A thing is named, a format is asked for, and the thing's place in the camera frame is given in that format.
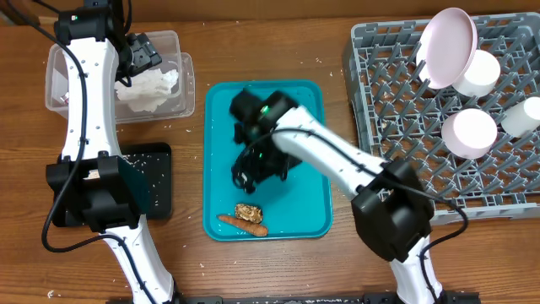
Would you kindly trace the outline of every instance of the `carrot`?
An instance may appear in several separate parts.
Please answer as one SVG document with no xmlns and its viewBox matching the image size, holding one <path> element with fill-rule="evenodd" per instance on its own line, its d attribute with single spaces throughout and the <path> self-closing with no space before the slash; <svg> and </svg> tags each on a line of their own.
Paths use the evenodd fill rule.
<svg viewBox="0 0 540 304">
<path fill-rule="evenodd" d="M 268 228 L 260 224 L 251 223 L 247 220 L 236 219 L 235 217 L 228 215 L 219 215 L 218 219 L 229 225 L 233 225 L 236 228 L 242 229 L 243 231 L 250 233 L 253 236 L 268 235 Z"/>
</svg>

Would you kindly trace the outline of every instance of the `white cup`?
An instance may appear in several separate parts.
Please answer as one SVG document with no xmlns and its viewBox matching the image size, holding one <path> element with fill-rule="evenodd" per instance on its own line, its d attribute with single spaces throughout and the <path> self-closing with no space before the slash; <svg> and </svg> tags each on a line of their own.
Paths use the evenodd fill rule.
<svg viewBox="0 0 540 304">
<path fill-rule="evenodd" d="M 505 112 L 500 126 L 513 137 L 522 137 L 540 126 L 540 97 L 529 97 Z"/>
<path fill-rule="evenodd" d="M 484 50 L 476 50 L 471 65 L 452 87 L 465 96 L 482 97 L 491 92 L 499 76 L 500 64 L 497 58 Z"/>
<path fill-rule="evenodd" d="M 489 152 L 497 139 L 497 124 L 482 110 L 466 109 L 445 120 L 441 135 L 451 153 L 473 160 Z"/>
</svg>

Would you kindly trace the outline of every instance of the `food scrap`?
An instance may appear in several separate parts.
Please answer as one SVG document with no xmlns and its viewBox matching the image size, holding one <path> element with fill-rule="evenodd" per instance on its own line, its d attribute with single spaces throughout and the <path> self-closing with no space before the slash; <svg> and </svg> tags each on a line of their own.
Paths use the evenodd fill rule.
<svg viewBox="0 0 540 304">
<path fill-rule="evenodd" d="M 237 204 L 235 207 L 235 216 L 237 219 L 249 220 L 255 224 L 261 224 L 262 222 L 262 210 L 256 206 Z"/>
<path fill-rule="evenodd" d="M 257 224 L 257 223 L 251 223 L 248 220 L 243 219 L 236 219 L 235 217 L 228 216 L 228 215 L 219 215 L 218 219 L 223 221 L 224 223 L 233 225 L 236 228 L 242 229 L 245 232 L 248 232 L 252 234 L 253 236 L 267 236 L 268 235 L 268 228 Z"/>
</svg>

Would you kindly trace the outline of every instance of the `plastic tray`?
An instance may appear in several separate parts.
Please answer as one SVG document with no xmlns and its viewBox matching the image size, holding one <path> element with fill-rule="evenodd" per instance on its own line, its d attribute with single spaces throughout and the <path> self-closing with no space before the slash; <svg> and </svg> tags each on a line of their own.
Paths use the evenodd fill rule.
<svg viewBox="0 0 540 304">
<path fill-rule="evenodd" d="M 451 114 L 475 107 L 499 123 L 505 110 L 538 92 L 540 15 L 501 14 L 472 18 L 478 48 L 501 63 L 491 94 L 469 98 L 452 88 L 433 91 L 418 80 L 425 63 L 414 63 L 429 20 L 357 24 L 345 47 L 343 67 L 353 104 L 359 145 L 374 155 L 412 161 L 427 191 L 453 198 L 471 219 L 540 217 L 540 134 L 498 140 L 481 159 L 452 155 L 440 137 Z M 432 224 L 459 220 L 435 207 Z"/>
<path fill-rule="evenodd" d="M 306 106 L 320 122 L 324 122 L 322 94 L 308 80 L 251 81 L 215 85 L 206 97 L 204 123 L 204 230 L 216 241 L 266 241 L 324 236 L 332 225 L 330 182 L 317 170 L 302 163 L 289 172 L 285 182 L 268 178 L 248 195 L 232 182 L 231 166 L 244 149 L 235 144 L 235 119 L 229 114 L 230 103 L 247 88 L 262 99 L 275 90 L 282 90 Z M 251 236 L 217 219 L 219 214 L 234 216 L 237 203 L 255 204 L 262 208 L 262 224 L 268 227 L 267 237 Z"/>
<path fill-rule="evenodd" d="M 160 68 L 162 73 L 176 69 L 178 83 L 172 88 L 170 95 L 156 97 L 165 98 L 166 101 L 155 111 L 132 111 L 127 104 L 130 100 L 118 100 L 115 92 L 116 123 L 188 117 L 195 111 L 195 74 L 192 58 L 188 53 L 180 52 L 178 35 L 173 30 L 147 32 L 146 35 L 162 58 L 162 63 L 151 69 Z M 49 51 L 46 70 L 45 106 L 68 119 L 68 105 L 62 100 L 66 93 L 68 93 L 68 69 L 62 49 L 58 45 L 53 45 Z"/>
</svg>

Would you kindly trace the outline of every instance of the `wooden table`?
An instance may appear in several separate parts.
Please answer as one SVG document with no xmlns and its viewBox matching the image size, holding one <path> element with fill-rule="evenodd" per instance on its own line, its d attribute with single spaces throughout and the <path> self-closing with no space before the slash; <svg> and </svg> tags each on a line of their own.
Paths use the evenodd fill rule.
<svg viewBox="0 0 540 304">
<path fill-rule="evenodd" d="M 382 19 L 132 27 L 175 30 L 182 51 L 192 55 L 195 66 L 197 103 L 191 117 L 117 127 L 123 144 L 165 141 L 174 150 L 175 211 L 169 221 L 151 223 L 150 230 L 165 267 L 187 296 L 361 295 L 395 290 L 388 263 L 359 239 L 350 203 L 335 187 L 334 223 L 318 240 L 215 242 L 202 223 L 203 117 L 209 88 L 224 81 L 311 79 L 324 94 L 329 128 L 356 143 L 341 54 L 351 27 L 374 20 Z M 0 302 L 103 303 L 128 297 L 126 279 L 105 243 L 64 254 L 50 253 L 41 245 L 41 227 L 52 200 L 45 165 L 61 151 L 67 124 L 44 107 L 51 43 L 25 27 L 1 28 L 0 36 Z M 456 228 L 435 227 L 433 237 Z M 473 222 L 465 235 L 433 250 L 438 278 L 449 290 L 479 291 L 483 303 L 538 303 L 539 231 L 540 220 Z M 50 239 L 64 246 L 91 235 L 87 228 L 52 228 Z M 55 298 L 48 301 L 49 290 L 55 291 Z"/>
</svg>

